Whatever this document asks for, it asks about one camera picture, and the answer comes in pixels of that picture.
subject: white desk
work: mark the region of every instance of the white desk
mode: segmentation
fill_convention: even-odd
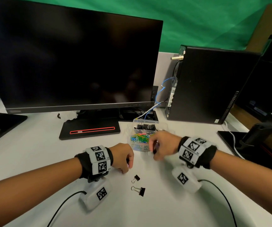
[[[157,109],[160,121],[166,121],[163,109]],[[0,101],[0,112],[6,112]],[[180,136],[200,136],[229,152],[217,136],[220,125],[167,121],[169,129]],[[129,123],[120,122],[121,133],[100,137],[60,141],[62,122],[56,113],[28,114],[28,119],[0,138],[0,180],[72,158],[86,147],[99,144],[113,146],[126,143],[123,135]],[[135,151],[134,167],[125,175],[112,169],[107,178],[113,191],[91,213],[85,213],[72,197],[61,208],[53,227],[60,226],[233,226],[225,199],[213,185],[203,182],[203,189],[188,194],[172,177],[172,166],[155,162],[151,153]],[[272,215],[255,204],[229,182],[211,170],[194,169],[198,179],[215,183],[227,196],[238,226],[272,226]],[[135,175],[141,179],[135,184]],[[66,186],[50,198],[9,223],[7,226],[46,226],[58,206],[71,194],[83,190],[85,179]],[[131,191],[131,186],[145,187],[144,197]]]

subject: desktop computer tower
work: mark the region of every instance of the desktop computer tower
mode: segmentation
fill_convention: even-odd
[[[181,45],[165,114],[168,120],[222,124],[259,53]]]

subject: white sensor device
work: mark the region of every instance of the white sensor device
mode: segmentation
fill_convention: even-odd
[[[87,194],[81,194],[79,199],[84,202],[88,210],[93,210],[106,199],[111,191],[110,181],[102,177],[98,182],[89,183],[85,188]]]
[[[172,175],[190,193],[197,192],[202,186],[191,172],[191,169],[187,168],[186,165],[175,167],[172,170]]]

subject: green backdrop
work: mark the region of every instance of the green backdrop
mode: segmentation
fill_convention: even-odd
[[[181,44],[244,49],[272,0],[32,0],[164,21],[160,51]]]

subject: qr-like marker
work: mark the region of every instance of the qr-like marker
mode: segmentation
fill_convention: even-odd
[[[98,163],[98,173],[107,171],[107,161]]]
[[[98,193],[96,193],[99,201],[101,201],[101,199],[103,199],[105,197],[105,195],[107,195],[107,192],[105,191],[105,188],[102,187],[102,189],[100,191],[98,191]]]
[[[192,141],[192,142],[188,145],[188,147],[189,147],[191,150],[196,151],[196,150],[200,147],[200,145],[199,145],[199,144],[196,144],[194,141]]]
[[[181,173],[178,176],[178,180],[184,185],[188,181],[188,178],[183,173]]]
[[[104,156],[103,151],[95,152],[95,155],[96,155],[97,161],[105,160],[105,156]]]
[[[91,149],[92,149],[92,151],[97,151],[97,150],[101,150],[101,148],[100,148],[100,147],[98,147],[98,146],[95,146],[95,147],[91,147]]]
[[[201,144],[206,143],[206,141],[204,139],[201,139],[201,138],[197,138],[197,139],[195,139],[195,141],[198,142],[198,143],[201,143]]]
[[[191,160],[191,158],[192,158],[193,155],[194,155],[193,153],[191,153],[191,152],[185,150],[182,156],[183,156],[184,158],[188,159],[188,160]]]

